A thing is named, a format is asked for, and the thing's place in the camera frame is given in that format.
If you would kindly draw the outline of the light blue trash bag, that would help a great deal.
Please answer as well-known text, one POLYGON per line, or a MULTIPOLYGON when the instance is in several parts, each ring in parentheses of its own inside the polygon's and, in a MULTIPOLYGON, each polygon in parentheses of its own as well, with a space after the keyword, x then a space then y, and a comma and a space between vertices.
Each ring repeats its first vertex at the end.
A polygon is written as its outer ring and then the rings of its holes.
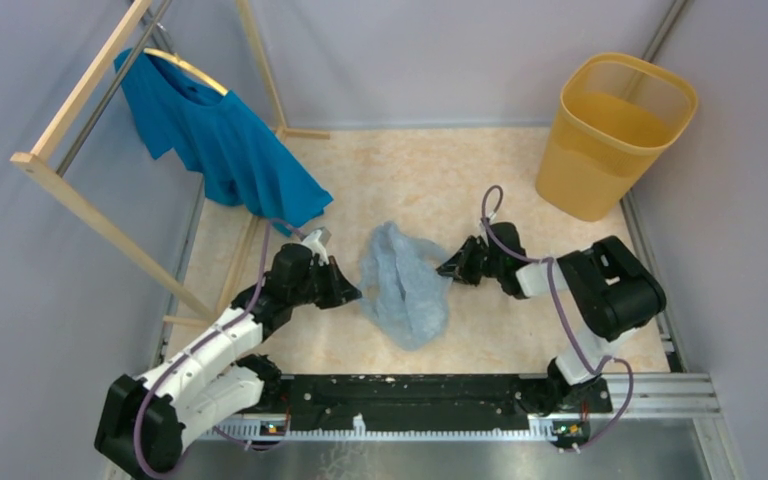
POLYGON ((443 247, 393 221, 373 229, 360 260, 360 308, 401 349, 416 351, 446 330, 451 280, 436 268, 448 258, 443 247))

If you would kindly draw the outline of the yellow mesh trash bin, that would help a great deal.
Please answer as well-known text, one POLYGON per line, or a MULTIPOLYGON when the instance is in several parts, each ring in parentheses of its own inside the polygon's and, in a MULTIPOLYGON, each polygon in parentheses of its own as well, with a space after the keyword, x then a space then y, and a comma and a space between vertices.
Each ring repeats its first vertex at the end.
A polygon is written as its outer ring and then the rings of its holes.
POLYGON ((579 220, 604 218, 683 134, 694 87, 640 58, 597 54, 563 86, 535 189, 579 220))

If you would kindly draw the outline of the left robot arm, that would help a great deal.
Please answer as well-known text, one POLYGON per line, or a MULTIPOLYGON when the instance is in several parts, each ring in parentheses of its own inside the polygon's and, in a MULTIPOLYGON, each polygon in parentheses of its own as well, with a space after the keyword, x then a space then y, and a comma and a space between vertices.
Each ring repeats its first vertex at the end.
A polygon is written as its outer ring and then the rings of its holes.
POLYGON ((171 476, 191 444, 229 416, 277 407, 281 372, 253 350, 294 309, 328 310, 361 297, 334 257, 302 243, 283 245, 194 341, 164 364, 110 385, 95 449, 135 479, 171 476))

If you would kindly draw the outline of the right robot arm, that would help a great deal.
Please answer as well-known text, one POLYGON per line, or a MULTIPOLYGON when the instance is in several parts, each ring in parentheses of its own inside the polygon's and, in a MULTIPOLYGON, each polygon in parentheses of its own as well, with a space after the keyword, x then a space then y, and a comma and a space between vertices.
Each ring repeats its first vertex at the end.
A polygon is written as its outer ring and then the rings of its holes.
POLYGON ((494 279, 518 300, 551 297, 569 345, 550 361, 545 378, 521 390, 522 408, 538 415, 574 411, 619 347, 667 303, 660 283, 616 236, 536 259, 527 256, 512 223, 488 224, 484 235, 468 237, 437 272, 471 286, 494 279))

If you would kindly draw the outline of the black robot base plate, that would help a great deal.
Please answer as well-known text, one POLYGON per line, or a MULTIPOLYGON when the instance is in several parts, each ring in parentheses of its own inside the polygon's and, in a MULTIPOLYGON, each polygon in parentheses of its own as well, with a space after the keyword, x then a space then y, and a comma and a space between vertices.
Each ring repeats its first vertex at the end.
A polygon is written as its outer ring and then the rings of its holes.
POLYGON ((607 414, 605 380, 563 387, 545 375, 295 375, 271 383, 255 406, 287 414, 294 432, 525 430, 530 416, 607 414))

